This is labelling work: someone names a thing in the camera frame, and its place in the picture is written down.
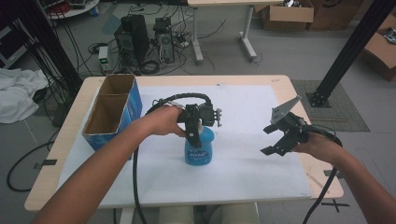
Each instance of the right hand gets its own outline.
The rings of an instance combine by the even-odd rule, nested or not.
[[[293,151],[307,153],[318,160],[335,165],[347,151],[318,133],[308,133],[308,142],[300,143]]]

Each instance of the box on floor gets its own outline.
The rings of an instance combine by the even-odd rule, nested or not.
[[[105,78],[82,135],[97,150],[140,118],[142,101],[133,75],[109,75]]]
[[[396,81],[396,44],[384,36],[396,29],[396,17],[389,15],[361,52],[360,58],[387,81]]]
[[[315,8],[310,31],[345,30],[359,11],[363,0],[311,0]]]
[[[273,31],[303,31],[314,19],[314,6],[309,0],[300,1],[302,7],[280,7],[278,4],[257,5],[262,28]]]

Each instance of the spray bottle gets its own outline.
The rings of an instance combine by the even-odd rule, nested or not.
[[[184,146],[186,163],[190,165],[205,165],[212,160],[212,141],[215,135],[212,130],[203,126],[201,122],[198,123],[199,139],[201,140],[201,147],[192,146],[186,139]]]

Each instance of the gray floor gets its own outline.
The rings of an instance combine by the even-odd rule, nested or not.
[[[86,50],[90,44],[108,42],[113,35],[105,35],[102,28],[107,18],[121,5],[101,4],[101,15],[91,17],[89,13],[67,20],[73,35],[78,42],[79,49],[88,58]],[[165,14],[166,7],[158,14]],[[287,75],[292,79],[322,80],[332,65],[335,57],[346,43],[348,37],[356,27],[354,21],[345,31],[338,32],[270,32],[264,31],[257,17],[253,18],[249,39],[259,57],[250,63],[241,44],[238,32],[242,30],[245,17],[245,7],[206,7],[200,8],[200,34],[210,34],[226,19],[219,32],[201,40],[205,61],[196,66],[191,51],[186,52],[188,61],[184,69],[177,69],[167,75],[207,74],[207,75]],[[146,17],[148,29],[151,31],[152,19]],[[61,41],[66,52],[74,64],[76,53],[70,40],[64,34],[62,26],[58,26]],[[100,75],[100,66],[95,57],[87,65],[93,74]],[[21,58],[15,68],[36,70],[37,65],[29,55]],[[167,66],[160,73],[176,68]],[[341,80],[349,98],[361,113],[362,118],[371,130],[369,133],[338,133],[339,137],[353,155],[361,160],[367,169],[396,196],[395,173],[396,166],[396,82],[387,82],[380,75],[373,72],[364,63],[357,60],[352,64]],[[0,124],[0,223],[28,223],[35,215],[24,209],[23,205],[27,192],[14,192],[7,187],[6,176],[12,165],[31,149],[46,143],[56,128],[52,127],[46,117],[32,116],[26,120],[13,124]],[[35,164],[42,162],[48,151],[45,148],[33,153],[16,168],[12,176],[13,184],[20,189],[30,188],[38,170]],[[345,195],[337,199],[337,203],[349,206],[321,205],[310,218],[310,223],[365,223],[364,217],[351,195],[344,180],[340,180]],[[301,223],[304,215],[313,201],[303,202],[275,202],[259,203],[262,223]],[[211,213],[211,207],[205,213],[206,218]],[[146,215],[150,223],[155,223],[158,216],[157,208],[147,209]],[[112,210],[98,210],[90,223],[111,223]],[[196,223],[203,223],[200,216],[196,216]]]

